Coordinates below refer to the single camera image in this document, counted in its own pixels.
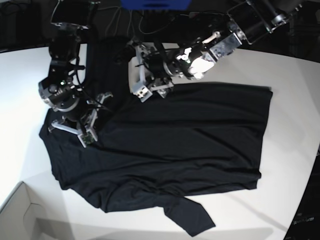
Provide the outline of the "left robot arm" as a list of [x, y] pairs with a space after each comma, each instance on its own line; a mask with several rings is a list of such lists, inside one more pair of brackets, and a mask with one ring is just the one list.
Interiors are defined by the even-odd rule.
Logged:
[[219, 19], [192, 21], [176, 47], [166, 48], [159, 37], [151, 43], [131, 40], [127, 45], [135, 52], [137, 74], [129, 78], [130, 92], [141, 102], [153, 93], [165, 98], [173, 79], [202, 79], [243, 44], [253, 45], [286, 25], [301, 7], [300, 0], [245, 0]]

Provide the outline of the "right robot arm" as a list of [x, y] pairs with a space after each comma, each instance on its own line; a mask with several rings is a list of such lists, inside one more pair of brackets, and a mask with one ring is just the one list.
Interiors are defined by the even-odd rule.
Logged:
[[76, 135], [86, 147], [98, 141], [95, 122], [98, 111], [107, 107], [105, 100], [111, 92], [90, 96], [80, 81], [81, 33], [89, 30], [98, 11], [98, 0], [59, 0], [52, 12], [50, 23], [57, 27], [48, 52], [51, 57], [48, 75], [38, 84], [39, 96], [61, 119], [51, 122], [48, 131], [61, 130]]

